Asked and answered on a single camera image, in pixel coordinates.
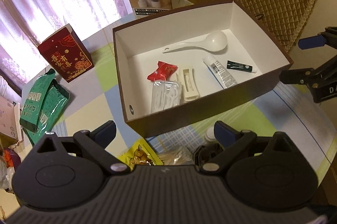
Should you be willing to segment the cotton swabs bag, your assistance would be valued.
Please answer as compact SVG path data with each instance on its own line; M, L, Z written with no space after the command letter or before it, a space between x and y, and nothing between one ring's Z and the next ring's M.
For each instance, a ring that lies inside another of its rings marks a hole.
M159 159L164 165L193 165L193 155L185 146L180 146L176 149L162 152L159 154Z

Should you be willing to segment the green tea package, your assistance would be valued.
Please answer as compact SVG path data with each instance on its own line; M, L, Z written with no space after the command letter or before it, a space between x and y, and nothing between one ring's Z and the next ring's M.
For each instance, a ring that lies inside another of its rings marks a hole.
M43 100L54 77L55 70L51 68L47 73L40 75L31 87L19 120L20 125L25 129L36 131Z
M52 127L67 106L69 98L69 92L58 84L56 80L52 80L39 113L35 131L35 144L38 143L46 132L51 132Z

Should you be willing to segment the brown carton on floor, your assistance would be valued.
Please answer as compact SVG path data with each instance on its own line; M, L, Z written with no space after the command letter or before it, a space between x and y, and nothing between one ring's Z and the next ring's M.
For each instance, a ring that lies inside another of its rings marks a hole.
M0 115L1 146L8 148L22 139L19 124L20 103L1 97Z

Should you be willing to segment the white plastic ladle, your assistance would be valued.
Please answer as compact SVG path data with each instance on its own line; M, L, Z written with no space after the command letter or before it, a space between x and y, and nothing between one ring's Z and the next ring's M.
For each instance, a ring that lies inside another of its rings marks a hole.
M202 41L181 42L169 45L163 49L163 53L173 52L184 48L200 48L208 52L220 52L227 47L227 36L222 31L209 33Z

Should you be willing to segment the red gift box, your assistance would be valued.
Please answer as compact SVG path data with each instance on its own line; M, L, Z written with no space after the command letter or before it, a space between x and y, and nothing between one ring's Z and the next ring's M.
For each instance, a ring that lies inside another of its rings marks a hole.
M66 24L45 39L38 45L38 50L68 83L94 68L89 51L70 24Z

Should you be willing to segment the pink curtain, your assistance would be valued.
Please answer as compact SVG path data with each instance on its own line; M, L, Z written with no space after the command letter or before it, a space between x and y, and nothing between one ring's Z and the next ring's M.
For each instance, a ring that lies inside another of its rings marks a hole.
M85 39L126 14L123 0L1 0L1 75L21 88L46 66L37 47L56 30Z

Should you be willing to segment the white pill bottle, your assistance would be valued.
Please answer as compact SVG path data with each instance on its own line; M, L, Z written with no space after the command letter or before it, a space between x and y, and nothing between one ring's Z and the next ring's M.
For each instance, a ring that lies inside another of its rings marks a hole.
M217 139L214 133L214 126L209 127L205 132L205 140L207 143L216 143Z

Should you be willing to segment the yellow snack packet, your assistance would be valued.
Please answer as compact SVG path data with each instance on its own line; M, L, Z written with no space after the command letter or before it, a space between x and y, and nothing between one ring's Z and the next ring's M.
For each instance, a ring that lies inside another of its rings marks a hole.
M138 139L118 160L126 164L131 170L137 165L163 165L161 159L143 138Z

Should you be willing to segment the brown cardboard box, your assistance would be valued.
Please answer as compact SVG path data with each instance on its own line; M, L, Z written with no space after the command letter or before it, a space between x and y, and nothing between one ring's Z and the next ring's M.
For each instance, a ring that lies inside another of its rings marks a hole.
M164 49L180 42L203 41L222 31L228 44L215 58L226 65L252 65L256 73L233 71L237 84L223 89L203 62L202 49ZM142 137L163 134L212 117L271 91L293 61L273 34L237 0L190 5L118 26L112 31L123 119ZM148 75L159 61L192 68L199 98L151 112Z

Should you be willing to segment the beige hair clip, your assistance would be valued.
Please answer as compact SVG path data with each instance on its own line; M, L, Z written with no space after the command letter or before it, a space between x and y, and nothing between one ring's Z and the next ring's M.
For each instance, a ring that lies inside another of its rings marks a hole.
M180 67L177 71L177 79L182 84L182 96L185 102L199 98L200 94L194 81L194 70L191 66Z

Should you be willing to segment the clear floss pick box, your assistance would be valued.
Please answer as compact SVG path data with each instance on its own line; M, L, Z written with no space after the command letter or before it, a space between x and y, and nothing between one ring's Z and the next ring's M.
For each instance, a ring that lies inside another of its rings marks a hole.
M177 81L153 82L151 113L163 111L181 104L182 86Z

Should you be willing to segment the white cosmetic tube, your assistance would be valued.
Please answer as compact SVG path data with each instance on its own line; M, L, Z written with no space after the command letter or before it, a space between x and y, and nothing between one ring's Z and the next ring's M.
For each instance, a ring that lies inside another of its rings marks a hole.
M237 84L231 73L213 55L204 57L203 62L223 89L228 89Z

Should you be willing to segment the red snack packet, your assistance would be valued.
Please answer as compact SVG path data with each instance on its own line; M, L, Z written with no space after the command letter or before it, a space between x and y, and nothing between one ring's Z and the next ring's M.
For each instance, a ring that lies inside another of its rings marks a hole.
M152 72L150 75L148 75L147 79L149 81L156 81L156 80L168 80L172 74L174 74L178 67L173 64L168 64L163 61L158 61L157 63L158 67L157 69Z

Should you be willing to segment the small black tube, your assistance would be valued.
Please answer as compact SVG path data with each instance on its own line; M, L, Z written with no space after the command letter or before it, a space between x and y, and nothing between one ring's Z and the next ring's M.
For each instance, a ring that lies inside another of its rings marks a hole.
M227 69L237 70L237 71L246 72L246 73L256 73L257 72L257 68L255 68L254 66L237 63L235 61L230 61L230 60L227 61Z

